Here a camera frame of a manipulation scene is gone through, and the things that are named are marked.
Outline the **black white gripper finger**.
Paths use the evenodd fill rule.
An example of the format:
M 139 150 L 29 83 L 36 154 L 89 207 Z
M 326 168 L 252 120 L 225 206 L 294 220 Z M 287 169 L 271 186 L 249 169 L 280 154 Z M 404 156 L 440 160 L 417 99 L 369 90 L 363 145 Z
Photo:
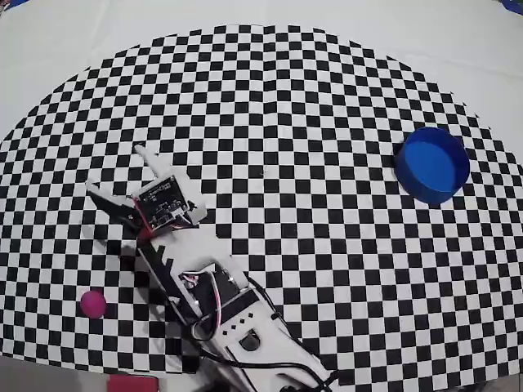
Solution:
M 140 214 L 130 198 L 107 194 L 91 182 L 86 183 L 86 188 L 87 195 L 94 202 L 97 210 L 105 212 L 120 225 L 128 228 L 142 227 Z

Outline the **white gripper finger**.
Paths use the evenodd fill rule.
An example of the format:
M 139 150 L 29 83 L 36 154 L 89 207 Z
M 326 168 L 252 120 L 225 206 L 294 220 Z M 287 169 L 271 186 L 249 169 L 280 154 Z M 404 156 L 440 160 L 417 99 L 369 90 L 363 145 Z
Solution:
M 134 150 L 154 174 L 154 179 L 146 187 L 172 187 L 176 178 L 170 164 L 165 163 L 157 154 L 142 145 L 135 145 Z

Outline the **white pink gripper body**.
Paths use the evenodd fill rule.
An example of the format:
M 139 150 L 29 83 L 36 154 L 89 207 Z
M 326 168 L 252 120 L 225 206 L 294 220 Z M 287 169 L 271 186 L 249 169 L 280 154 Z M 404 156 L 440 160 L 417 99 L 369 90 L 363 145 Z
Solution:
M 166 228 L 192 228 L 207 216 L 202 194 L 187 175 L 174 175 L 172 187 L 146 187 L 136 192 L 136 209 L 142 220 L 139 241 L 148 241 Z

